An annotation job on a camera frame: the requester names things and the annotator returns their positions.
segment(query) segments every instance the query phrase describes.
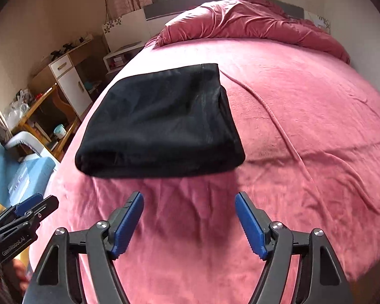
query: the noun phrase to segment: cabinet handle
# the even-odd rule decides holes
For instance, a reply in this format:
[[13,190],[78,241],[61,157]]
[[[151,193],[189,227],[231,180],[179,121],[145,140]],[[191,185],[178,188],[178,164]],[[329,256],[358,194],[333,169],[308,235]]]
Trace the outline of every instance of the cabinet handle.
[[83,86],[82,86],[82,84],[80,83],[80,81],[79,81],[79,88],[80,88],[80,90],[81,90],[82,92],[85,92],[85,88],[83,88]]
[[58,67],[58,71],[60,71],[62,68],[66,66],[67,62],[64,62],[61,66]]

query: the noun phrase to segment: pink bedsheet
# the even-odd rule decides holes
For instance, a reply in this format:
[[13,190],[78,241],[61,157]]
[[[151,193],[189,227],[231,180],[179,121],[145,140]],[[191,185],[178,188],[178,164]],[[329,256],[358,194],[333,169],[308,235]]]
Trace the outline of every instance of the pink bedsheet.
[[[131,303],[247,303],[263,262],[235,214],[235,194],[246,191],[272,220],[298,231],[323,228],[347,278],[357,280],[380,259],[380,94],[329,54],[256,39],[151,45],[110,86],[130,75],[200,63],[218,63],[232,78],[220,76],[246,161],[232,172],[180,179],[80,173],[74,155],[105,90],[51,184],[60,206],[38,229],[32,266],[57,227],[88,228],[141,191],[144,213],[115,261]],[[296,263],[283,302],[291,298]],[[96,303],[85,256],[82,274],[88,302]]]

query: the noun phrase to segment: blue rubber pad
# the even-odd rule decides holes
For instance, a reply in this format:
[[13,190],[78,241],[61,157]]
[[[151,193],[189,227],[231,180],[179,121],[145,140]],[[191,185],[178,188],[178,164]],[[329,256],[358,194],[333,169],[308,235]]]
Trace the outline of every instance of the blue rubber pad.
[[264,246],[264,233],[240,194],[235,196],[235,209],[252,251],[265,260],[268,251]]
[[127,213],[124,216],[120,226],[116,230],[114,236],[114,246],[110,251],[113,259],[118,258],[119,255],[125,253],[128,244],[134,234],[135,227],[143,211],[144,201],[142,193],[138,193],[135,200],[131,203]]
[[15,208],[15,214],[18,217],[24,216],[26,212],[30,211],[42,200],[44,200],[44,197],[39,193],[30,196],[27,200],[24,200],[17,205]]

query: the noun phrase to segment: bed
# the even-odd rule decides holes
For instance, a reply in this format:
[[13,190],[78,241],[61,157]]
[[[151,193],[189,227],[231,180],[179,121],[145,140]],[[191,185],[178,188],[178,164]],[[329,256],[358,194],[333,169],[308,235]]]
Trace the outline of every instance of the bed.
[[[33,268],[57,227],[86,229],[140,191],[143,215],[127,252],[115,261],[130,302],[247,303],[263,262],[252,253],[235,214],[235,194],[245,191],[256,207],[290,229],[321,227],[355,302],[378,300],[380,94],[349,66],[349,55],[331,36],[309,22],[288,19],[269,2],[242,2],[248,3],[264,11],[259,30],[250,33],[255,26],[239,10],[249,27],[238,26],[237,34],[216,35],[214,26],[208,31],[205,24],[188,22],[222,4],[211,2],[166,24],[104,90],[48,190],[60,206],[37,231],[30,249]],[[225,25],[225,19],[214,22]],[[190,34],[186,26],[203,31]],[[169,40],[175,43],[166,44]],[[99,179],[76,169],[88,120],[118,80],[202,63],[219,66],[246,154],[240,167],[165,179]],[[297,263],[292,260],[283,303],[290,302]],[[96,303],[84,256],[81,271],[88,303]]]

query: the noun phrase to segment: folded black cloth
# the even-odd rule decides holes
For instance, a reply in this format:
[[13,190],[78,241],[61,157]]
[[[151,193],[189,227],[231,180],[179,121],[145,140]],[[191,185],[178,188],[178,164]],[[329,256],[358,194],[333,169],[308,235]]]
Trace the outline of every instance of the folded black cloth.
[[102,178],[184,177],[245,160],[217,64],[119,80],[89,120],[76,167]]

